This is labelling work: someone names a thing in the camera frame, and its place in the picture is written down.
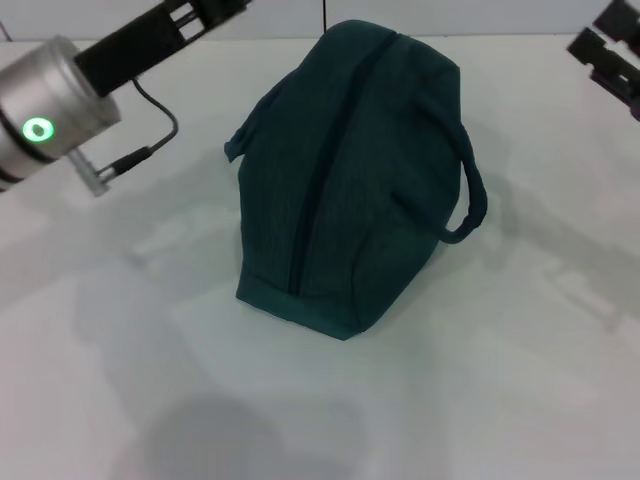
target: fabric bag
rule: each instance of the fabric bag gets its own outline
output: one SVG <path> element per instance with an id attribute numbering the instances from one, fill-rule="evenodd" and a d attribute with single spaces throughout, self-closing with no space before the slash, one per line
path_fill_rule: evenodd
<path id="1" fill-rule="evenodd" d="M 464 240 L 487 211 L 458 67 L 365 22 L 331 28 L 225 151 L 245 155 L 237 297 L 341 340 L 376 323 L 436 245 Z M 450 231 L 462 166 L 470 207 Z"/>

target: fabric strap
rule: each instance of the fabric strap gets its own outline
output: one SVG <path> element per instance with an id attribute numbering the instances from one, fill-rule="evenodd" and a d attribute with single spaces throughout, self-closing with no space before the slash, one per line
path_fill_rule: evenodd
<path id="1" fill-rule="evenodd" d="M 467 131 L 459 121 L 455 121 L 430 93 L 424 92 L 419 100 L 420 108 L 433 122 L 440 126 L 460 156 L 469 185 L 469 211 L 462 225 L 455 231 L 446 226 L 432 225 L 437 238 L 447 244 L 462 242 L 478 228 L 487 215 L 487 191 L 476 166 L 473 147 Z"/>

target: cable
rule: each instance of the cable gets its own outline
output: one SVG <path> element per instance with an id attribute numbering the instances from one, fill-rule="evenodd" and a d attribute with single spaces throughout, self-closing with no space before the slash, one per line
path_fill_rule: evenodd
<path id="1" fill-rule="evenodd" d="M 167 143 L 169 143 L 171 140 L 173 140 L 176 137 L 176 135 L 178 135 L 178 132 L 180 131 L 180 125 L 178 124 L 178 119 L 176 118 L 176 116 L 173 113 L 171 113 L 171 111 L 169 111 L 167 107 L 165 107 L 159 101 L 157 101 L 155 98 L 149 95 L 144 90 L 144 88 L 142 88 L 137 78 L 133 79 L 133 86 L 136 87 L 136 90 L 138 90 L 138 93 L 140 93 L 140 95 L 142 95 L 145 98 L 145 100 L 147 100 L 150 104 L 152 104 L 162 113 L 164 113 L 167 117 L 169 117 L 171 119 L 171 123 L 173 124 L 173 128 L 171 129 L 171 132 L 169 133 L 169 135 L 164 137 L 154 146 L 149 147 L 151 149 L 151 153 L 154 154 L 158 150 L 160 150 L 162 147 L 164 147 Z"/>
<path id="2" fill-rule="evenodd" d="M 134 78 L 132 82 L 133 82 L 133 86 L 136 87 L 136 90 L 138 90 L 138 93 L 140 93 L 140 95 L 142 95 L 145 100 L 147 100 L 149 103 L 155 106 L 158 110 L 164 113 L 167 117 L 169 117 L 173 127 L 171 129 L 171 132 L 166 137 L 164 137 L 162 140 L 160 140 L 158 143 L 156 143 L 152 147 L 142 147 L 136 150 L 135 152 L 130 153 L 129 155 L 126 155 L 119 160 L 116 160 L 111 165 L 100 170 L 98 172 L 98 175 L 104 182 L 110 182 L 114 178 L 119 177 L 123 173 L 126 173 L 132 168 L 140 165 L 147 158 L 151 157 L 151 155 L 156 153 L 158 150 L 164 147 L 167 143 L 173 140 L 176 137 L 176 135 L 178 135 L 178 132 L 180 131 L 180 125 L 178 124 L 178 119 L 176 118 L 176 116 L 173 113 L 171 113 L 171 111 L 167 107 L 165 107 L 159 101 L 157 101 L 155 98 L 149 95 L 144 90 L 144 88 L 142 88 L 137 78 Z"/>

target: white table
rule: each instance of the white table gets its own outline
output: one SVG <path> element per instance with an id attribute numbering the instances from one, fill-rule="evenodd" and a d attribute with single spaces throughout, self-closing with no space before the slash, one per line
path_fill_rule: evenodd
<path id="1" fill-rule="evenodd" d="M 568 37 L 428 41 L 491 213 L 351 341 L 234 298 L 222 145 L 313 41 L 193 46 L 143 79 L 181 135 L 109 195 L 60 161 L 0 198 L 0 478 L 638 478 L 640 127 Z M 168 128 L 116 96 L 99 165 Z"/>

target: green ring light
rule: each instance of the green ring light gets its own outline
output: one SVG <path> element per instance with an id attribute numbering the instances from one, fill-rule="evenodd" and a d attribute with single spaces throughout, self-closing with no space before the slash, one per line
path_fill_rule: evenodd
<path id="1" fill-rule="evenodd" d="M 36 132 L 34 129 L 39 127 L 41 132 Z M 46 118 L 36 117 L 27 120 L 22 127 L 22 134 L 24 137 L 33 143 L 42 143 L 49 140 L 56 133 L 56 129 Z"/>

